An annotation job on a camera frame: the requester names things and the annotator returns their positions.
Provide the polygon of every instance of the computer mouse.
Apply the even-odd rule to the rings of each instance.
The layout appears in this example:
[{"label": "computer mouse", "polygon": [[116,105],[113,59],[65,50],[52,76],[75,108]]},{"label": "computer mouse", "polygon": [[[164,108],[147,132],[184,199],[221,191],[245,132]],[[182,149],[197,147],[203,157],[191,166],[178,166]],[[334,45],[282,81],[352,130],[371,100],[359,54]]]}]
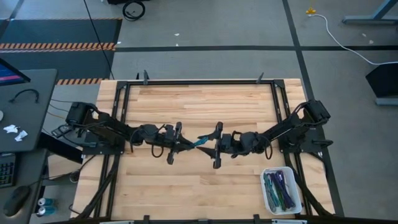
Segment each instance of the computer mouse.
[{"label": "computer mouse", "polygon": [[15,215],[24,205],[30,193],[29,186],[20,186],[15,189],[11,197],[6,201],[3,207],[3,212],[6,216],[11,217]]}]

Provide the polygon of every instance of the wooden table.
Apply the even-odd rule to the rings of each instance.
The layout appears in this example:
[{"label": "wooden table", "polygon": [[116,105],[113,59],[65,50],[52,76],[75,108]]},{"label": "wooden table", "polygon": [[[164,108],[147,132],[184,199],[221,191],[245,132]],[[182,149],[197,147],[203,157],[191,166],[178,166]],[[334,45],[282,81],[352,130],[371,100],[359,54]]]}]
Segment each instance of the wooden table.
[{"label": "wooden table", "polygon": [[[285,79],[291,108],[305,101],[299,79]],[[116,81],[102,81],[98,93],[99,110],[111,113]],[[123,94],[119,101],[123,103]],[[157,85],[133,86],[129,95],[126,123],[130,126],[152,123],[161,126],[177,121],[183,124],[183,136],[194,141],[213,132],[218,121],[224,133],[263,132],[276,124],[271,87],[265,85]],[[231,159],[222,155],[222,166],[213,169],[213,161],[199,150],[175,155],[174,164],[166,162],[167,153],[154,158],[150,147],[126,144],[121,157],[116,184],[112,220],[252,219],[288,218],[275,216],[264,206],[259,174],[266,167],[285,166],[277,141],[272,143],[271,160],[263,154]],[[214,147],[214,142],[207,142]],[[82,211],[98,189],[103,156],[88,163],[80,174],[73,209]],[[318,201],[333,211],[322,162],[302,154],[308,188]],[[103,197],[101,215],[105,214],[108,193]]]}]

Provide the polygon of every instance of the computer screen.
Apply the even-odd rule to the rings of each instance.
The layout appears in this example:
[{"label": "computer screen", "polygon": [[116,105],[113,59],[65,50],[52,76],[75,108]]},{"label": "computer screen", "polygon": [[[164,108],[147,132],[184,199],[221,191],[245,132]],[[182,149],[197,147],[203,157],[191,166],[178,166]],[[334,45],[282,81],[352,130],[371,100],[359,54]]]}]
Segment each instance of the computer screen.
[{"label": "computer screen", "polygon": [[30,78],[0,59],[0,86],[29,82]]}]

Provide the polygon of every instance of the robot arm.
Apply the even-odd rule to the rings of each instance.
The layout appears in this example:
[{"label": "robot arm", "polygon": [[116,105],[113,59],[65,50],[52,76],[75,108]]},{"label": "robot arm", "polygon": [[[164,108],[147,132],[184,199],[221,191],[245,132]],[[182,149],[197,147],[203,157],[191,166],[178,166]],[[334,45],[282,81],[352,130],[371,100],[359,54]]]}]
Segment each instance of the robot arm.
[{"label": "robot arm", "polygon": [[[98,114],[98,118],[93,117],[93,113]],[[154,124],[143,124],[138,127],[130,127],[122,122],[112,118],[109,114],[101,112],[91,103],[75,102],[72,104],[66,122],[73,129],[77,128],[78,137],[82,133],[89,131],[100,139],[105,141],[110,147],[116,147],[119,144],[124,145],[124,141],[119,139],[122,137],[132,146],[139,146],[144,141],[152,146],[169,148],[170,153],[167,162],[173,164],[174,154],[195,148],[195,145],[181,135],[182,124],[178,122],[175,129],[172,125],[166,124],[158,128]]]},{"label": "robot arm", "polygon": [[[298,116],[298,112],[301,109],[303,109],[304,113],[303,118]],[[265,152],[267,147],[271,146],[271,142],[275,139],[279,140],[281,148],[286,150],[286,152],[307,151],[301,147],[305,142],[307,145],[313,144],[317,146],[320,151],[321,148],[327,147],[333,142],[316,140],[313,136],[307,136],[307,133],[315,131],[317,126],[325,124],[329,118],[329,113],[320,101],[310,100],[299,104],[288,118],[263,133],[239,133],[234,131],[232,134],[219,135],[220,138],[216,139],[217,142],[214,149],[197,148],[208,154],[212,159],[215,159],[213,164],[215,169],[221,167],[220,153],[231,154],[232,158],[246,156],[249,153],[261,154]],[[239,135],[239,140],[235,140],[236,135]]]}]

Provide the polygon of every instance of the white plastic container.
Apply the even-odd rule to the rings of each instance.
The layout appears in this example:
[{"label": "white plastic container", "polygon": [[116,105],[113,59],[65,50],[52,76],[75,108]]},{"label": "white plastic container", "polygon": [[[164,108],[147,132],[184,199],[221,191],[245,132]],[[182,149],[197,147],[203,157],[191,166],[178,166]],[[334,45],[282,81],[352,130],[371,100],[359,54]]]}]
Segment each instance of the white plastic container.
[{"label": "white plastic container", "polygon": [[[273,211],[271,211],[271,208],[269,207],[269,204],[268,204],[265,180],[264,180],[263,176],[264,176],[264,173],[265,174],[275,173],[278,170],[281,170],[284,173],[286,190],[289,193],[290,198],[293,200],[295,207],[289,208],[286,211],[283,211],[282,207],[279,206],[276,208],[276,211],[273,212]],[[299,195],[299,191],[297,190],[296,181],[294,180],[293,170],[290,167],[266,168],[262,171],[262,173],[260,175],[260,180],[261,180],[262,195],[264,196],[264,203],[266,204],[266,208],[268,211],[270,211],[274,215],[287,215],[287,214],[295,214],[295,213],[301,212],[301,210],[303,208],[301,206],[300,195]]]}]

